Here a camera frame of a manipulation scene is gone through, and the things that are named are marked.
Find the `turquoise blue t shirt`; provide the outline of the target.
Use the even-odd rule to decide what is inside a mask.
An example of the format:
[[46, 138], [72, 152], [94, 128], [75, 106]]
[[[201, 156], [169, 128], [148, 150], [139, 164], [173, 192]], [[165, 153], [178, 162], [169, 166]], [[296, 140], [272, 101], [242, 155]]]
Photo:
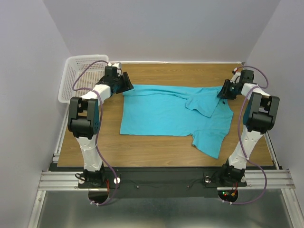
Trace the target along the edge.
[[217, 87], [134, 85], [123, 93], [120, 134], [192, 136], [192, 145], [217, 159], [233, 111]]

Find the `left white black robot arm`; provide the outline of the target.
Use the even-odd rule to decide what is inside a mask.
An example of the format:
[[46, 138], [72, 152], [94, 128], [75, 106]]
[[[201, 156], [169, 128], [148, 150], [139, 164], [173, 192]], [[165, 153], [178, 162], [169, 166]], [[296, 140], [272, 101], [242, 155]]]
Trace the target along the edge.
[[84, 171], [77, 174], [79, 186], [100, 188], [104, 185], [104, 161], [97, 151], [97, 134], [101, 126], [104, 101], [114, 94], [133, 89], [127, 72], [122, 72], [120, 64], [108, 65], [104, 69], [104, 76], [90, 88], [79, 88], [88, 92], [81, 96], [74, 96], [69, 102], [68, 130], [76, 138], [84, 160]]

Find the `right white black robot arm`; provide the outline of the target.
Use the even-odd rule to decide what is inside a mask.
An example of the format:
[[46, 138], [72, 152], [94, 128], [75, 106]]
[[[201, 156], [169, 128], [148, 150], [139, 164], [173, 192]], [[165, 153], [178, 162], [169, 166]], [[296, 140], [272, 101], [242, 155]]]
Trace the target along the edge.
[[237, 133], [239, 142], [222, 166], [219, 180], [224, 185], [244, 183], [245, 169], [256, 143], [271, 130], [276, 121], [280, 98], [266, 93], [264, 87], [254, 83], [252, 66], [237, 67], [232, 71], [233, 77], [227, 79], [218, 94], [219, 98], [236, 99], [243, 95], [238, 118]]

